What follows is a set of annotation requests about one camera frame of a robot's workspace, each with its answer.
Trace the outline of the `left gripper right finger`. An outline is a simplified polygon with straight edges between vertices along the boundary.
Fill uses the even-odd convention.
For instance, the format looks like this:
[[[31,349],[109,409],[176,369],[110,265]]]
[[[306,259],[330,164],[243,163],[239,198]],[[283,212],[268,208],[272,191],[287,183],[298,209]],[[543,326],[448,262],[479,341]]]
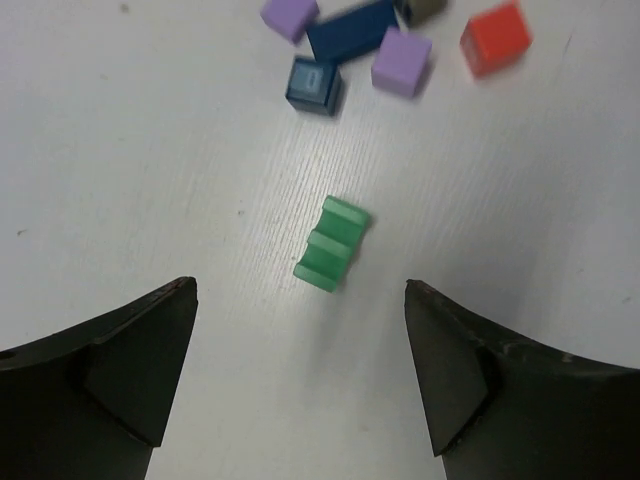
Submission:
[[[639,372],[561,351],[411,280],[405,322],[450,479],[635,479]]]

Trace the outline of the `small dark blue cube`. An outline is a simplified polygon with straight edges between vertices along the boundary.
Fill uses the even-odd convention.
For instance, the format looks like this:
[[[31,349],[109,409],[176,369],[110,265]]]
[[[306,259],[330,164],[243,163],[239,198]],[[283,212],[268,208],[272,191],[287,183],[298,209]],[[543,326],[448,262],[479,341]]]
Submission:
[[[337,64],[296,56],[285,98],[296,110],[332,117],[338,108],[341,87],[342,77]]]

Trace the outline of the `green ridged block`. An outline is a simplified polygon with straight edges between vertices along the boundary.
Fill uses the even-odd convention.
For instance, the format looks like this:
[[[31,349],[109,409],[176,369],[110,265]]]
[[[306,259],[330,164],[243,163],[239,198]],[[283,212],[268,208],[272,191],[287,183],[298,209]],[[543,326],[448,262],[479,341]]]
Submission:
[[[293,275],[326,292],[334,292],[344,278],[370,221],[371,215],[367,211],[328,195]]]

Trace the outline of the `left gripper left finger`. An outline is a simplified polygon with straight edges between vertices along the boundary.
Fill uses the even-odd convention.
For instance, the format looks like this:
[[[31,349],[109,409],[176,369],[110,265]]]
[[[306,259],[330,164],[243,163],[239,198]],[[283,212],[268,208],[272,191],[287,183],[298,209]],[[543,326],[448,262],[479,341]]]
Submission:
[[[1,353],[4,479],[143,479],[162,444],[198,307],[180,277]]]

